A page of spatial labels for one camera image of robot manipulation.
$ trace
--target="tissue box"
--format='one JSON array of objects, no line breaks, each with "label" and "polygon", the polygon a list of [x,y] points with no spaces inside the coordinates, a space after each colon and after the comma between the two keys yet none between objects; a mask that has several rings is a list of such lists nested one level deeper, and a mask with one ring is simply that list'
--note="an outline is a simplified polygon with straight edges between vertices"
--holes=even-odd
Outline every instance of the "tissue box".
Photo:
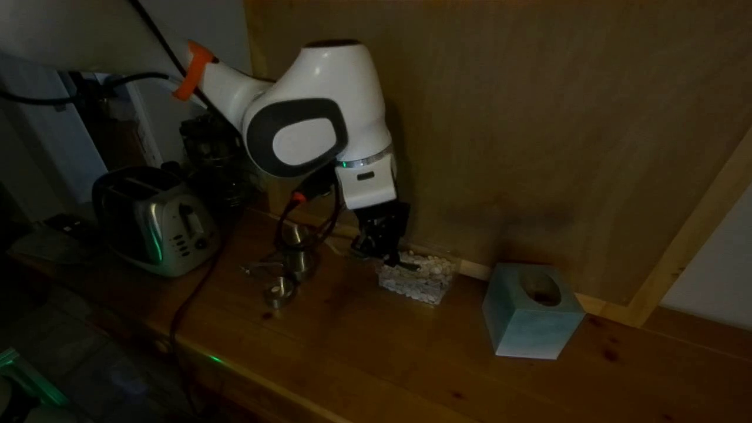
[{"label": "tissue box", "polygon": [[494,353],[556,360],[586,313],[547,265],[500,264],[485,298]]}]

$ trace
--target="wooden countertop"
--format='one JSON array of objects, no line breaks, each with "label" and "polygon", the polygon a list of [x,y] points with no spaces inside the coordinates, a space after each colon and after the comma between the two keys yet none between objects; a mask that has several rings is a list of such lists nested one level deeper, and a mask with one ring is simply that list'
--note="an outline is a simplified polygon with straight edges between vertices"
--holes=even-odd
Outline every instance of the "wooden countertop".
[{"label": "wooden countertop", "polygon": [[[270,251],[273,223],[243,219],[178,344],[239,377],[252,406],[290,420],[743,420],[752,416],[752,351],[587,318],[556,363],[491,354],[485,284],[453,279],[427,309],[377,286],[368,264],[323,246],[317,275],[278,314],[264,282],[239,273]],[[95,267],[23,262],[89,302],[165,334],[206,270],[150,277],[118,258]]]}]

